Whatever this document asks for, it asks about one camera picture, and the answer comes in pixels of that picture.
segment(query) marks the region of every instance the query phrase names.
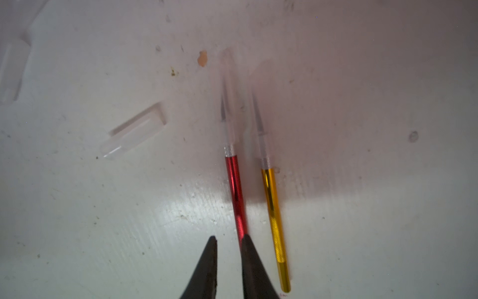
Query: dirt speck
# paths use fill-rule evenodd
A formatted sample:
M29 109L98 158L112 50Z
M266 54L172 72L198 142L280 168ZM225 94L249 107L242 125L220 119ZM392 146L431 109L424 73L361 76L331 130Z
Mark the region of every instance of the dirt speck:
M207 64L207 51L199 52L199 57L197 58L197 64L202 67L205 67Z
M411 132L410 135L408 135L408 142L415 143L417 141L418 141L418 132L417 131Z

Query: clear plastic cap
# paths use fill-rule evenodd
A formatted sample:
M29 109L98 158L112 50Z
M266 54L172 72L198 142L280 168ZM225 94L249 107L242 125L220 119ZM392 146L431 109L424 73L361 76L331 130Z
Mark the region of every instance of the clear plastic cap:
M113 130L111 138L101 145L100 151L104 158L114 159L155 135L163 126L161 111L153 105Z
M217 116L224 130L224 146L237 141L235 109L239 96L239 73L234 51L227 48L208 65L211 93L217 103Z
M251 74L249 98L252 112L251 133L256 140L255 155L263 160L264 166L264 161L271 163L273 155L268 119L271 117L269 108L277 98L271 60L263 61Z

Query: white table surface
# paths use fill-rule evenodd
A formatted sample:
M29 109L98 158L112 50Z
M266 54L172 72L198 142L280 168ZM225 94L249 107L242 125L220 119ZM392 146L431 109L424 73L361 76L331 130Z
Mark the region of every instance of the white table surface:
M1 297L178 298L215 235L217 298L242 298L196 61L239 44L251 69L277 69L287 297L476 298L477 32L472 0L50 0L18 100L0 107ZM96 159L157 102L160 133ZM248 134L239 148L250 234L280 291Z

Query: stain on surface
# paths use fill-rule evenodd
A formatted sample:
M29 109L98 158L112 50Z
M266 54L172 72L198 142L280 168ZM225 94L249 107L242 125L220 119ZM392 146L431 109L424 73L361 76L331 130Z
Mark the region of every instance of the stain on surface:
M202 67L205 67L207 64L207 51L203 50L199 52L199 57L197 58L197 64Z
M291 0L284 0L284 11L294 11L294 2Z
M417 141L418 141L418 132L417 131L411 132L410 135L408 135L408 142L415 143Z
M414 227L416 226L417 222L419 222L420 220L420 215L417 214L415 216L413 216L410 221L408 221L408 223L402 225L400 227L400 229L402 230L405 230L405 231L411 231L412 229L414 229Z

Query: red aluminum handle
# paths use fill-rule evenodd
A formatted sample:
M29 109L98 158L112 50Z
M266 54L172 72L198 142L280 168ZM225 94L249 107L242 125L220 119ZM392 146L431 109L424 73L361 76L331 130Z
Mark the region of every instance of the red aluminum handle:
M239 248L242 238L247 234L246 213L244 209L244 199L242 198L242 189L240 186L238 157L226 157L226 167L228 168L229 187L232 196L232 208L234 209L234 218L238 231Z

